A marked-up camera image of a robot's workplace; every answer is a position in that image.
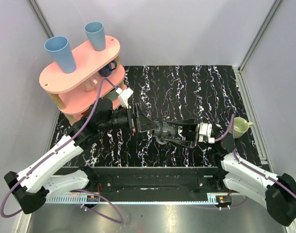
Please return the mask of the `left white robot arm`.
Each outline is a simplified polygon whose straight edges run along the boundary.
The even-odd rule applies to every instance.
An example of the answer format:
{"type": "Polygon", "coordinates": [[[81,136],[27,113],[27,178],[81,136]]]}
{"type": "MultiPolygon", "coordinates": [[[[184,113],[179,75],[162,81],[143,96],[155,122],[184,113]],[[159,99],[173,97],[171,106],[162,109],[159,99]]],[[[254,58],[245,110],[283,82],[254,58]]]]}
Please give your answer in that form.
{"type": "Polygon", "coordinates": [[[83,153],[102,132],[126,128],[134,133],[143,133],[154,132],[159,127],[159,124],[142,113],[137,104],[130,107],[127,100],[123,103],[124,107],[114,110],[111,100],[97,99],[87,114],[74,123],[46,154],[20,172],[6,173],[4,180],[10,190],[2,201],[1,216],[8,216],[4,208],[10,195],[18,202],[20,211],[31,214],[41,208],[48,199],[68,191],[94,191],[97,187],[97,176],[90,168],[79,168],[74,173],[56,180],[52,180],[51,176],[66,162],[83,153]]]}

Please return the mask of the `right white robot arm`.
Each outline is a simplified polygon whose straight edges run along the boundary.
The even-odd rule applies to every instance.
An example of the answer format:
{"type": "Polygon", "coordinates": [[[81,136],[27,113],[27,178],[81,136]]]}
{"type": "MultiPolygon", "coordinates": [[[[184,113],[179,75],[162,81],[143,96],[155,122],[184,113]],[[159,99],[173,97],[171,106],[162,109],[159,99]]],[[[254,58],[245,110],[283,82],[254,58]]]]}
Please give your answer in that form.
{"type": "Polygon", "coordinates": [[[213,180],[217,192],[227,189],[236,191],[262,205],[279,224],[289,226],[296,219],[296,182],[292,176],[277,175],[266,171],[239,156],[234,131],[234,116],[223,134],[214,137],[212,125],[196,124],[194,119],[170,121],[170,125],[182,127],[185,140],[179,146],[194,147],[206,144],[209,162],[220,169],[219,177],[213,180]]]}

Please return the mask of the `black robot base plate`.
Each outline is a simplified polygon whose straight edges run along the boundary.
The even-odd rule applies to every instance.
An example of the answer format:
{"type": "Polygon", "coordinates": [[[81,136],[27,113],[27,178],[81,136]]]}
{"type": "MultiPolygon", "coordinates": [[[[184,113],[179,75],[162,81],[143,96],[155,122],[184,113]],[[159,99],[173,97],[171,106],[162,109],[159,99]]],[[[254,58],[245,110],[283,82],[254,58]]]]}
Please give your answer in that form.
{"type": "Polygon", "coordinates": [[[215,167],[83,167],[90,191],[116,202],[202,201],[227,194],[225,172],[215,167]]]}

